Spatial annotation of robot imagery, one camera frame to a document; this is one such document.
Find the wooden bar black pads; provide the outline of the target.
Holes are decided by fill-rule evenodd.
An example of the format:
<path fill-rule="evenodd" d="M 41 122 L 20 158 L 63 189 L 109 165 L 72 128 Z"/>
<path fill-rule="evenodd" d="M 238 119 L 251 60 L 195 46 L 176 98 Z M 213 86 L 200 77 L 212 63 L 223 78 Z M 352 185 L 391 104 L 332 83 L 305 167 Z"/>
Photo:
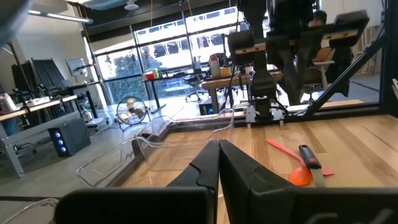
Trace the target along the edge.
<path fill-rule="evenodd" d="M 237 65 L 253 62 L 255 55 L 264 52 L 267 63 L 281 67 L 294 60 L 305 64 L 316 56 L 323 41 L 331 47 L 352 47 L 369 22 L 365 10 L 339 14 L 332 24 L 296 27 L 290 33 L 270 30 L 265 37 L 255 38 L 250 30 L 229 35 L 228 45 Z"/>

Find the grey metal workbench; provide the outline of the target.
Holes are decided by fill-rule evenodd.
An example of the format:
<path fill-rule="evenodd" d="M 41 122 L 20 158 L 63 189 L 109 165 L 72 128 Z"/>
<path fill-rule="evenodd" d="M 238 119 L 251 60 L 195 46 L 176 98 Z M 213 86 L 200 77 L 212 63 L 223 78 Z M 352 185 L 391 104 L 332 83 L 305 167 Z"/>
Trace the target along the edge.
<path fill-rule="evenodd" d="M 21 165 L 16 153 L 15 153 L 13 145 L 15 145 L 19 141 L 25 140 L 29 137 L 36 135 L 36 134 L 42 133 L 42 132 L 48 130 L 49 128 L 53 128 L 55 126 L 63 124 L 66 121 L 68 121 L 69 119 L 77 118 L 80 116 L 80 113 L 75 111 L 73 113 L 66 114 L 62 117 L 53 119 L 46 123 L 42 123 L 38 126 L 27 129 L 25 131 L 21 131 L 19 133 L 13 134 L 11 136 L 8 136 L 6 134 L 6 131 L 3 128 L 1 122 L 5 121 L 7 119 L 15 118 L 15 117 L 22 116 L 25 114 L 30 114 L 30 113 L 33 113 L 38 110 L 46 109 L 51 106 L 57 106 L 57 105 L 61 106 L 65 102 L 74 101 L 76 99 L 77 99 L 76 95 L 66 96 L 66 97 L 60 98 L 59 100 L 52 100 L 50 102 L 43 103 L 41 105 L 35 105 L 35 106 L 29 107 L 29 108 L 24 108 L 21 110 L 0 114 L 0 147 L 3 150 L 3 152 L 6 154 L 10 163 L 12 164 L 18 178 L 22 178 L 24 176 L 24 170 L 22 168 L 22 165 Z"/>

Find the black folding panel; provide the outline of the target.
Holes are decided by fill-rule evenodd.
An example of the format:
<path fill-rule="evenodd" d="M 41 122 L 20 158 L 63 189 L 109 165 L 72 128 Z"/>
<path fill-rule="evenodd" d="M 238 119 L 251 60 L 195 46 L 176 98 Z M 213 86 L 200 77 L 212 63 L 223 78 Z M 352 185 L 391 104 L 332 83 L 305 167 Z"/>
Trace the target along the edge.
<path fill-rule="evenodd" d="M 63 77 L 62 73 L 52 59 L 32 59 L 32 64 L 40 80 L 40 86 L 43 86 L 48 95 L 67 96 L 73 94 L 68 87 L 67 80 Z"/>

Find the computer monitor on arm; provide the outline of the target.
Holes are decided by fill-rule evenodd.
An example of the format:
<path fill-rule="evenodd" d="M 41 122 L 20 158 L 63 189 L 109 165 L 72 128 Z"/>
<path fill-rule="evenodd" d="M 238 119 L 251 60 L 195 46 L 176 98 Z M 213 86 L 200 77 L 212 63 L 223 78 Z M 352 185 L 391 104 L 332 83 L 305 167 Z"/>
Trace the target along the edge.
<path fill-rule="evenodd" d="M 87 65 L 82 58 L 66 59 L 66 65 L 71 76 L 87 76 Z"/>

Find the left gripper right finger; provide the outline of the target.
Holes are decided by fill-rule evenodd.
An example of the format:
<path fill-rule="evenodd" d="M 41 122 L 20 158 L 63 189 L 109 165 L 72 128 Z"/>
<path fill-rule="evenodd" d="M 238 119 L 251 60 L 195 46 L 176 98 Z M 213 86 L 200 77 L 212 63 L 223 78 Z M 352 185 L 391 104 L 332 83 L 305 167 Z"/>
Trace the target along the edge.
<path fill-rule="evenodd" d="M 227 140 L 220 179 L 230 224 L 398 224 L 398 188 L 296 187 Z"/>

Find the person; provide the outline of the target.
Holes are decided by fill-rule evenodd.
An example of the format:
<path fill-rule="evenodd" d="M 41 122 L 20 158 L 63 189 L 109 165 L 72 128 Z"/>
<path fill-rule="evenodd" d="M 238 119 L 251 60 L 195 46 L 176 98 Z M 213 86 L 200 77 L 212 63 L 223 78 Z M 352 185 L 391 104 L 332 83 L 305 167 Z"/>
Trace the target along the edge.
<path fill-rule="evenodd" d="M 313 19 L 308 23 L 309 27 L 324 26 L 327 20 L 327 13 L 319 10 L 314 13 Z M 334 49 L 330 47 L 328 40 L 322 40 L 321 48 L 317 53 L 317 56 L 313 59 L 314 62 L 326 62 L 332 59 Z"/>

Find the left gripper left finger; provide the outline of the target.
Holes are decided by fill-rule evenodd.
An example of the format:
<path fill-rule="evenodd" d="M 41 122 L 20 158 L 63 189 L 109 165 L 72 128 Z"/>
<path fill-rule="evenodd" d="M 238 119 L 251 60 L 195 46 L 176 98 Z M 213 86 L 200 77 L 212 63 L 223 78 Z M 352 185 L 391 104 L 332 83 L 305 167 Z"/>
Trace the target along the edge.
<path fill-rule="evenodd" d="M 210 141 L 171 183 L 156 188 L 80 189 L 57 204 L 55 224 L 215 224 L 218 141 Z"/>

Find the black standing desk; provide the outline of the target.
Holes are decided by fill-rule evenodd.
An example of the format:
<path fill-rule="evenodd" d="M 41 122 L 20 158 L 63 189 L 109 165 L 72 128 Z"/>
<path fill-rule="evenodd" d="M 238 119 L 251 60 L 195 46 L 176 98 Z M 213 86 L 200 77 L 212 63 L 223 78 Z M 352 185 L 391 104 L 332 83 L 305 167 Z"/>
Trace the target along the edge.
<path fill-rule="evenodd" d="M 176 74 L 172 75 L 171 77 L 166 76 L 166 77 L 161 77 L 161 78 L 153 79 L 153 80 L 146 80 L 146 73 L 143 74 L 143 82 L 144 83 L 147 83 L 147 82 L 150 83 L 150 85 L 152 87 L 153 97 L 154 97 L 155 103 L 156 103 L 156 109 L 150 108 L 150 113 L 154 114 L 154 113 L 160 111 L 162 108 L 164 108 L 166 106 L 166 104 L 162 105 L 159 102 L 159 97 L 158 97 L 158 94 L 156 92 L 156 88 L 155 88 L 155 84 L 154 84 L 155 81 L 168 80 L 168 79 L 174 79 L 174 78 L 185 78 L 185 77 L 187 77 L 189 75 L 194 75 L 194 74 L 205 74 L 205 71 L 202 70 L 202 69 L 195 69 L 195 70 L 192 70 L 192 71 L 187 70 L 187 71 L 184 71 L 184 72 L 176 73 Z"/>

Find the pink spoon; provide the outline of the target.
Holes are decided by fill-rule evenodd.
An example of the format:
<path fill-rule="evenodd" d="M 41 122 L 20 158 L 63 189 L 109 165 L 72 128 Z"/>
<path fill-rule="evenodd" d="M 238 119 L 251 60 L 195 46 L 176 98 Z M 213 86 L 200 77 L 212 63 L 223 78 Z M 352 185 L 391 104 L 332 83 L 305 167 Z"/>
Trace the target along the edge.
<path fill-rule="evenodd" d="M 304 163 L 304 160 L 296 153 L 294 153 L 293 151 L 291 151 L 290 149 L 286 148 L 284 145 L 282 145 L 281 143 L 273 140 L 273 139 L 266 139 L 266 141 L 271 145 L 276 147 L 277 149 L 287 153 L 288 155 L 292 156 L 293 158 L 297 159 L 298 161 L 300 161 L 301 165 L 306 166 Z M 327 169 L 325 167 L 322 167 L 322 174 L 323 176 L 331 176 L 334 175 L 335 173 L 331 170 L 331 169 Z"/>

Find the office chair tan back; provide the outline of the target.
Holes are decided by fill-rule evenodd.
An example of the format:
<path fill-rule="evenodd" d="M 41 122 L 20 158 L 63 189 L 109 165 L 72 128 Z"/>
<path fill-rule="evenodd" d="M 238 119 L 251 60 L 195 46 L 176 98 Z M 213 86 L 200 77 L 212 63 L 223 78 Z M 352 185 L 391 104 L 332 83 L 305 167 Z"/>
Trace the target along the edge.
<path fill-rule="evenodd" d="M 323 91 L 328 88 L 326 78 L 327 68 L 334 63 L 331 59 L 334 50 L 330 47 L 322 47 L 312 64 L 305 71 L 305 81 L 301 89 L 302 94 Z"/>

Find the black square-headed turner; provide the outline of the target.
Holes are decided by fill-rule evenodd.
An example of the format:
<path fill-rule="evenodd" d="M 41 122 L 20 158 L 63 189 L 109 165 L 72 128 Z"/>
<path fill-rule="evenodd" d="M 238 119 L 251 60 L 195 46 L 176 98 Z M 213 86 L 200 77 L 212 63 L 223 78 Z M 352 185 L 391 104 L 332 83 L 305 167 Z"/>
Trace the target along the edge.
<path fill-rule="evenodd" d="M 325 180 L 322 174 L 322 165 L 315 154 L 307 145 L 299 145 L 299 151 L 302 155 L 305 166 L 310 169 L 313 181 L 316 187 L 325 188 Z"/>

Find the black aluminium table frame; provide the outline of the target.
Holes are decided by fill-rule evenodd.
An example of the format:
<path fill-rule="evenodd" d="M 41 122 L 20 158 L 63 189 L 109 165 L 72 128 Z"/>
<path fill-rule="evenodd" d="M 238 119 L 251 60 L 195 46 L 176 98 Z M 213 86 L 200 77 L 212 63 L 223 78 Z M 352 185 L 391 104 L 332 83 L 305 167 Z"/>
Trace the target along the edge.
<path fill-rule="evenodd" d="M 234 110 L 234 124 L 241 126 L 260 126 L 282 124 L 286 122 L 310 121 L 312 119 L 329 119 L 372 113 L 397 114 L 392 87 L 396 84 L 398 68 L 392 67 L 393 55 L 398 55 L 398 0 L 381 0 L 381 25 L 377 28 L 374 39 L 356 58 L 351 58 L 352 47 L 332 47 L 334 61 L 327 70 L 328 88 L 315 93 L 302 94 L 300 102 L 293 105 L 289 102 L 286 92 L 277 87 L 276 100 L 272 102 L 272 116 L 267 119 L 256 119 L 255 111 L 249 100 L 246 105 L 234 105 L 223 109 Z M 358 106 L 333 106 L 326 108 L 327 101 L 336 93 L 346 93 L 350 79 L 373 56 L 381 54 L 381 94 L 376 103 L 365 103 Z M 252 75 L 254 67 L 251 62 L 237 65 L 231 58 L 231 89 L 232 78 L 235 75 Z"/>

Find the computer tower blue lights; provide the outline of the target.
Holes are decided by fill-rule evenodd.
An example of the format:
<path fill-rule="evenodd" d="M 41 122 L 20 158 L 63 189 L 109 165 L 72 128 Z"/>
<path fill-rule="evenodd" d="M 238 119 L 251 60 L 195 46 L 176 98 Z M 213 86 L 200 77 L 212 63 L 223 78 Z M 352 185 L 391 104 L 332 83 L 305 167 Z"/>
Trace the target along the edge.
<path fill-rule="evenodd" d="M 91 144 L 90 134 L 83 118 L 76 118 L 48 129 L 59 157 L 70 157 Z"/>

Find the black office chair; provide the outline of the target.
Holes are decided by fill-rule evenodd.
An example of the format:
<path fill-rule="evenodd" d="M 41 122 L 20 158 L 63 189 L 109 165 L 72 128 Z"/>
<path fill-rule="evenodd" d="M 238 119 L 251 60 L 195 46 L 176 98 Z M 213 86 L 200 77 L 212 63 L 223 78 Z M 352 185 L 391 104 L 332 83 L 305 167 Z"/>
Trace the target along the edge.
<path fill-rule="evenodd" d="M 188 101 L 192 95 L 195 95 L 197 100 L 200 101 L 200 95 L 206 93 L 206 91 L 201 88 L 201 84 L 204 82 L 204 76 L 202 74 L 189 75 L 184 78 L 184 82 L 193 88 L 193 91 L 185 97 L 185 101 Z"/>

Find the wooden desk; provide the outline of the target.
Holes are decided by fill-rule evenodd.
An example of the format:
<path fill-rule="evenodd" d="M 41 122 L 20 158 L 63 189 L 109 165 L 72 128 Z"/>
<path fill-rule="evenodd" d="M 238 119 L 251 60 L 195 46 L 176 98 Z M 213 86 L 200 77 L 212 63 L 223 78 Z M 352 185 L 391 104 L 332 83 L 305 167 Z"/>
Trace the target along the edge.
<path fill-rule="evenodd" d="M 282 77 L 282 73 L 277 70 L 271 71 L 270 74 L 273 77 L 274 81 L 278 81 Z M 219 103 L 216 91 L 219 88 L 226 88 L 225 94 L 229 96 L 228 91 L 229 91 L 229 83 L 231 81 L 231 77 L 232 76 L 207 79 L 202 83 L 202 87 L 204 89 L 208 90 L 209 95 L 211 97 L 210 106 L 212 107 L 213 114 L 218 114 L 225 107 L 225 106 L 223 106 L 222 103 L 226 100 L 227 97 L 225 96 L 224 101 Z M 250 78 L 251 78 L 250 75 L 235 75 L 232 78 L 231 88 L 234 86 L 241 86 L 241 85 L 246 86 L 246 91 L 248 93 L 248 100 L 249 100 L 249 102 L 252 102 L 252 101 L 254 101 L 254 99 L 260 99 L 260 96 L 254 97 L 254 95 L 251 93 L 252 85 L 251 85 Z M 269 98 L 271 102 L 275 101 L 274 98 L 276 98 L 276 95 L 277 95 L 276 84 L 274 86 L 275 87 L 273 89 L 272 94 L 264 95 L 261 97 Z M 231 96 L 231 99 L 232 99 L 232 103 L 230 103 L 231 107 L 233 107 L 234 105 L 238 105 L 238 103 L 234 103 L 232 96 Z"/>

